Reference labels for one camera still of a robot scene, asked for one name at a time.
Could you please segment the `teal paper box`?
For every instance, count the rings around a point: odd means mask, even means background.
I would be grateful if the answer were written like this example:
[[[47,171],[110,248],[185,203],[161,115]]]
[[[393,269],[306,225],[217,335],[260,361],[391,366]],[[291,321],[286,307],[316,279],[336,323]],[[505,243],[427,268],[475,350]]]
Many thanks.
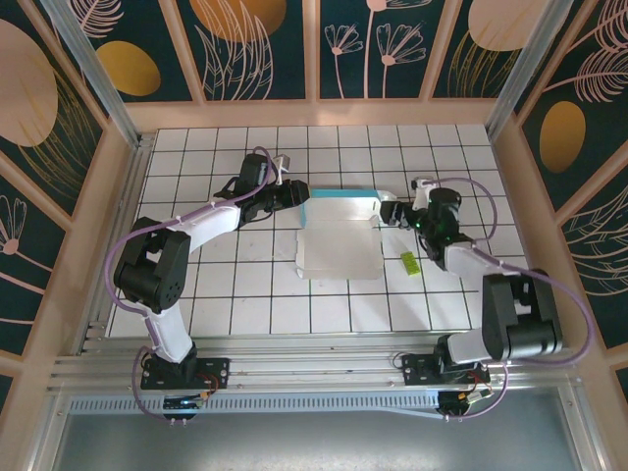
[[[298,276],[310,281],[381,278],[380,208],[374,189],[312,188],[296,232]]]

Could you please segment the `grey metal sheet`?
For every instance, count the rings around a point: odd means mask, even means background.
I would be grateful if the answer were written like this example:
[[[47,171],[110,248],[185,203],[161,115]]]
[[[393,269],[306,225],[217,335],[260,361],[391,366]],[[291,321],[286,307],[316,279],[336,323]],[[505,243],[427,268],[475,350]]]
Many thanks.
[[[54,471],[581,471],[562,420],[444,423],[382,412],[234,414],[169,427],[73,416]]]

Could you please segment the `aluminium side rail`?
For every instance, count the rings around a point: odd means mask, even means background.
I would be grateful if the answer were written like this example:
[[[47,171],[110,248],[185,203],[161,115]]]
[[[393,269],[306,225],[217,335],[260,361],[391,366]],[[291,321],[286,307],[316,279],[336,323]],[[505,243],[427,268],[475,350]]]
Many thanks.
[[[81,355],[87,340],[102,340],[107,336],[115,308],[105,286],[105,262],[109,250],[132,225],[155,140],[155,132],[145,132],[139,136],[137,147],[128,153],[127,164],[119,178],[121,185],[114,192],[110,205],[113,212],[105,219],[104,236],[97,245],[97,258],[70,355]]]

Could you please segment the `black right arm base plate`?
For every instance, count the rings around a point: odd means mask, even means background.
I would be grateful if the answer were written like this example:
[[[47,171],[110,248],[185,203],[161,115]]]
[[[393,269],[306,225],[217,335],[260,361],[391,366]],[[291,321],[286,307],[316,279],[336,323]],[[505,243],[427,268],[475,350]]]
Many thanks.
[[[402,355],[401,372],[407,386],[473,386],[491,382],[490,372],[479,362],[446,364],[434,353]]]

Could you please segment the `aluminium base frame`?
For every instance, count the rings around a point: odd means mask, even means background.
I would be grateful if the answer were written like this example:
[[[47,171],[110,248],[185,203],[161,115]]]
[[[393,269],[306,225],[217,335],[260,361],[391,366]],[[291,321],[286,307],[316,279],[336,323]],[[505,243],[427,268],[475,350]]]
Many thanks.
[[[403,352],[429,353],[437,335],[352,333],[198,338],[201,357],[230,359],[231,393],[310,393],[400,390],[396,364]],[[52,393],[127,393],[131,366],[143,338],[99,338],[78,354],[58,357]]]

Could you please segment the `aluminium right corner post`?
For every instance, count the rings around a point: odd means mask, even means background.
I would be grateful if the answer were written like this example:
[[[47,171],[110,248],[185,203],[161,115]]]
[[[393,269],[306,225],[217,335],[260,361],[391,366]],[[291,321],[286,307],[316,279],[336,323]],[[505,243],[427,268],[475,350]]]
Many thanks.
[[[497,141],[502,129],[511,117],[516,103],[544,60],[555,36],[568,16],[572,4],[573,0],[548,1],[485,124],[490,144]]]

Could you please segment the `aluminium corner post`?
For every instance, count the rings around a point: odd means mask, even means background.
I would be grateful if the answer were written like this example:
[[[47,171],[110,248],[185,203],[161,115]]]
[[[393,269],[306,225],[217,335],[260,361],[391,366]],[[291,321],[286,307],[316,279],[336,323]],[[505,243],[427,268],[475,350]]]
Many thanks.
[[[516,103],[544,60],[555,36],[568,16],[572,4],[573,0],[548,1],[485,124],[490,144],[497,141],[502,129],[511,117]]]
[[[131,148],[137,148],[140,133],[132,122],[120,94],[98,59],[96,51],[83,33],[71,7],[66,0],[40,1],[124,140]]]

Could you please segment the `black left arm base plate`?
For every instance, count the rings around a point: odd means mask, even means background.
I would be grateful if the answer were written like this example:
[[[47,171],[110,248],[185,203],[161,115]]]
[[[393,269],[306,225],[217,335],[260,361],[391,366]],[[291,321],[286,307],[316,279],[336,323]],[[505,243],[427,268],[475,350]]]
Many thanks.
[[[140,388],[143,391],[219,390],[228,385],[228,358],[195,358],[182,364],[159,357],[143,361]]]

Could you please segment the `aluminium left corner post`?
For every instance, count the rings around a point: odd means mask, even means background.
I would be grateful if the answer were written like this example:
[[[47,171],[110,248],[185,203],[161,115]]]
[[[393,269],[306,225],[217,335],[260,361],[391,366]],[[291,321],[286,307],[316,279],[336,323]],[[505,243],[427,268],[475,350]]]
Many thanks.
[[[40,1],[124,140],[131,148],[137,148],[140,133],[132,122],[120,94],[98,59],[96,51],[83,33],[71,7],[66,0]]]

